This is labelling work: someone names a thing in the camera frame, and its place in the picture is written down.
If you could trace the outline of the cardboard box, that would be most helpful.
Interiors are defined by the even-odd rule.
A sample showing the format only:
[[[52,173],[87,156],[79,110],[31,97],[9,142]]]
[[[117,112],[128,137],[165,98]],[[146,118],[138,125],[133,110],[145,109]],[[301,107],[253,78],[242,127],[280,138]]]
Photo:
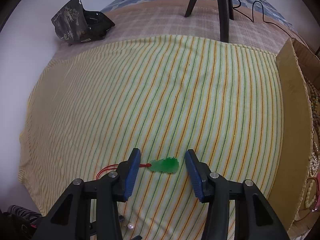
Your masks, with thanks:
[[[268,201],[290,230],[303,207],[313,148],[312,110],[306,81],[319,89],[319,58],[295,38],[276,56],[283,100],[283,141],[280,162]]]

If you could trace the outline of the beige plaid blanket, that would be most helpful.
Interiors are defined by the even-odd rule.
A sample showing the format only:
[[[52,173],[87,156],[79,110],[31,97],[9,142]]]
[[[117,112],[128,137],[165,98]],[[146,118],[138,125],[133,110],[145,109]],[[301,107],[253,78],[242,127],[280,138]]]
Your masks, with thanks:
[[[68,59],[94,47],[136,38],[157,35],[187,35],[220,40],[217,2],[198,0],[189,17],[185,17],[188,0],[156,0],[128,5],[106,12],[115,26],[105,39],[68,46],[63,43],[54,59]],[[229,42],[259,48],[277,54],[289,37],[300,39],[297,32],[263,16],[262,13],[241,7],[229,23]]]

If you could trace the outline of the black printed bag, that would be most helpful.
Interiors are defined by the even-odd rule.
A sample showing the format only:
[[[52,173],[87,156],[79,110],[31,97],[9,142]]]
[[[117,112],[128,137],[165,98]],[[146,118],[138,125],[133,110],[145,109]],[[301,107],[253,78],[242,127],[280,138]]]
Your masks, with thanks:
[[[70,45],[103,40],[115,26],[102,12],[85,10],[81,0],[70,0],[51,22],[57,37]]]

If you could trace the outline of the yellow striped cloth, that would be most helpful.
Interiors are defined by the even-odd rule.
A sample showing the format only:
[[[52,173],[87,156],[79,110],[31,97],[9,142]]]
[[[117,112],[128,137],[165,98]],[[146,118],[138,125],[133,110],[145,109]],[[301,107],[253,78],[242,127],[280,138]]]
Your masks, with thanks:
[[[20,135],[19,181],[47,214],[75,178],[93,180],[133,148],[142,163],[176,158],[174,174],[141,168],[118,205],[123,237],[200,239],[207,206],[195,197],[185,152],[232,181],[271,191],[283,137],[276,56],[207,38],[119,41],[51,60]]]

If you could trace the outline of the black tripod stand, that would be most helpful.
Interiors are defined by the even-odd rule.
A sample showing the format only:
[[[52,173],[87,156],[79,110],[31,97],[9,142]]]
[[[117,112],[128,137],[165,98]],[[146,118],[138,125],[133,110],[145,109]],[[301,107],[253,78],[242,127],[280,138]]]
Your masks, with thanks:
[[[197,0],[189,0],[185,17],[189,17]],[[234,20],[232,0],[217,0],[219,11],[220,41],[229,42],[229,20]]]

